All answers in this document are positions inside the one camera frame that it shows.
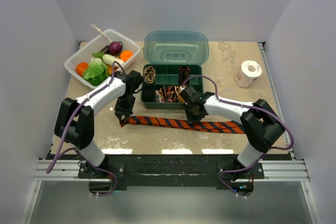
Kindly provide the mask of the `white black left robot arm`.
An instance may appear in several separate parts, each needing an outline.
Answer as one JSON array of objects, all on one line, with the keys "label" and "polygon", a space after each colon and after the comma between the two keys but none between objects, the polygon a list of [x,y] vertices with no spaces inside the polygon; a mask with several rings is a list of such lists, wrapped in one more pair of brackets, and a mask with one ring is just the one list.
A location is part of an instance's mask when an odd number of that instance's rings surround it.
[{"label": "white black left robot arm", "polygon": [[116,101],[115,116],[120,122],[129,119],[133,114],[135,93],[142,82],[143,77],[137,71],[132,70],[128,74],[116,71],[86,95],[77,99],[65,98],[60,105],[54,129],[60,143],[47,173],[52,171],[58,158],[66,153],[61,151],[64,142],[84,158],[91,173],[97,178],[111,173],[106,155],[93,140],[95,116],[112,101]]}]

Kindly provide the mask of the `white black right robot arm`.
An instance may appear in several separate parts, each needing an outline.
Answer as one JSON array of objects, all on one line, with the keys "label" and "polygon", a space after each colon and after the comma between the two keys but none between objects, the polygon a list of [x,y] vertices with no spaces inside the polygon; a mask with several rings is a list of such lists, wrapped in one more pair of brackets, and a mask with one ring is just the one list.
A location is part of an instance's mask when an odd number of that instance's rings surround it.
[{"label": "white black right robot arm", "polygon": [[248,139],[243,151],[227,170],[246,178],[253,165],[285,132],[270,105],[262,99],[254,103],[224,99],[212,92],[200,93],[191,86],[182,86],[180,96],[188,123],[207,130],[242,131]]}]

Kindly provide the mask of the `orange navy striped tie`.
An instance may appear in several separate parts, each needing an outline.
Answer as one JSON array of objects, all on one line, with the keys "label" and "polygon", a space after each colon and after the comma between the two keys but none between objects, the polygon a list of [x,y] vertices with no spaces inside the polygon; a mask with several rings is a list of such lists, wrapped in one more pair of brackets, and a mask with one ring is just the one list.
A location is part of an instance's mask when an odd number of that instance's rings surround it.
[{"label": "orange navy striped tie", "polygon": [[196,123],[188,123],[187,120],[137,115],[130,117],[130,124],[165,127],[171,129],[181,129],[181,130],[198,131],[198,132],[209,132],[209,133],[245,134],[243,126],[235,121],[227,121],[227,122],[200,121]]}]

